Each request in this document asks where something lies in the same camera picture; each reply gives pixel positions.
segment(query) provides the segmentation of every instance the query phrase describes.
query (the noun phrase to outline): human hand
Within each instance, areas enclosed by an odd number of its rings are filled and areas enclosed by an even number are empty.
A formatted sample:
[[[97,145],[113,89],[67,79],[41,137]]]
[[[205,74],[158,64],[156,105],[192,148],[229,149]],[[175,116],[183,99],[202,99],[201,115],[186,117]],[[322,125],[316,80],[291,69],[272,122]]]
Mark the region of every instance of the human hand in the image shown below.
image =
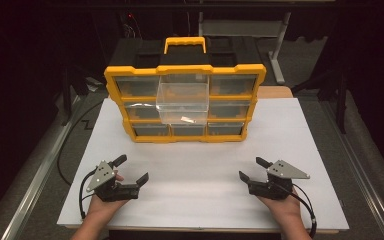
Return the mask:
[[[124,178],[116,174],[116,180],[123,181]],[[101,230],[111,221],[117,210],[128,201],[103,202],[98,196],[93,195],[86,218],[71,239],[97,239]]]
[[[311,239],[302,223],[300,202],[296,198],[291,195],[283,200],[272,200],[259,196],[257,198],[269,208],[286,239]]]

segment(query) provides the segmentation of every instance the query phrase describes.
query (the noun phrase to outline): table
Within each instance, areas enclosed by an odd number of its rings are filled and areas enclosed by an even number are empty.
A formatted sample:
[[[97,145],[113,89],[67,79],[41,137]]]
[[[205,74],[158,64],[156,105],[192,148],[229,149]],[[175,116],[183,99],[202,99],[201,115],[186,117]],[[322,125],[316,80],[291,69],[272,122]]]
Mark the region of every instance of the table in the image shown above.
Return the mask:
[[[75,228],[81,224],[81,180],[101,160],[111,161],[121,154],[128,157],[119,167],[126,183],[133,183],[146,172],[150,180],[142,187],[138,200],[117,212],[109,229],[278,232],[269,210],[248,194],[246,184],[239,179],[239,170],[254,180],[266,179],[264,169],[255,163],[257,156],[271,162],[285,160],[311,175],[310,180],[293,182],[310,197],[319,233],[349,229],[295,98],[259,100],[243,142],[170,144],[132,142],[124,132],[116,104],[106,99],[59,225]],[[84,201],[85,209],[89,201]],[[310,228],[309,214],[304,207],[301,209],[304,225]]]

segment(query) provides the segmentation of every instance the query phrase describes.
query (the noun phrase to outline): organizer drawer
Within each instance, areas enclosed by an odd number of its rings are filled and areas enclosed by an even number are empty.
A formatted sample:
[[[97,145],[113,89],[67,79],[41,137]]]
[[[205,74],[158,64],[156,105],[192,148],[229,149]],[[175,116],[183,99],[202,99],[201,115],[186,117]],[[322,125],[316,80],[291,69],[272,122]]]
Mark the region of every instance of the organizer drawer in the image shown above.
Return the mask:
[[[126,102],[124,108],[132,120],[158,119],[160,117],[155,102]]]
[[[210,118],[245,118],[250,101],[210,101]]]
[[[161,77],[156,107],[162,123],[205,124],[208,103],[208,76],[173,74]]]
[[[209,135],[241,135],[243,122],[208,123]]]
[[[203,136],[205,134],[205,125],[171,125],[173,136]]]
[[[159,76],[114,77],[122,96],[156,96]]]
[[[169,129],[166,124],[132,124],[136,136],[168,136]]]
[[[257,79],[255,74],[211,75],[211,95],[252,94]]]

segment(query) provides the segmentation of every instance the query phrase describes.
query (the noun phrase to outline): plastic storage organizer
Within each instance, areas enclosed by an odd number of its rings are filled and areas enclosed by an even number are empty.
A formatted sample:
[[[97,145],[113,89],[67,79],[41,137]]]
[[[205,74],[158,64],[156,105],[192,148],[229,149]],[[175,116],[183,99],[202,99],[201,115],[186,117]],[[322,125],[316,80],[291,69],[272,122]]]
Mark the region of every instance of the plastic storage organizer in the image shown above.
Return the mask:
[[[105,70],[135,142],[242,141],[266,68],[252,37],[121,39]]]

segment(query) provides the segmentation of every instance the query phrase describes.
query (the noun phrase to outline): metal bracket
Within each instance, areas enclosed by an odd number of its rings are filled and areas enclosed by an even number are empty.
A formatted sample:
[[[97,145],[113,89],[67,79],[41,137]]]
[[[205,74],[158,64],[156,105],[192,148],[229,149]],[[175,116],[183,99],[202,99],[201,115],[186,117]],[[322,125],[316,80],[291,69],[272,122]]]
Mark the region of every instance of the metal bracket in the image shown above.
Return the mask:
[[[278,160],[269,168],[267,168],[267,174],[274,175],[283,179],[309,179],[310,175],[292,166],[291,164]]]
[[[102,186],[112,178],[115,178],[115,172],[108,163],[102,161],[96,169],[89,186],[86,188],[86,192],[91,192],[97,187]]]

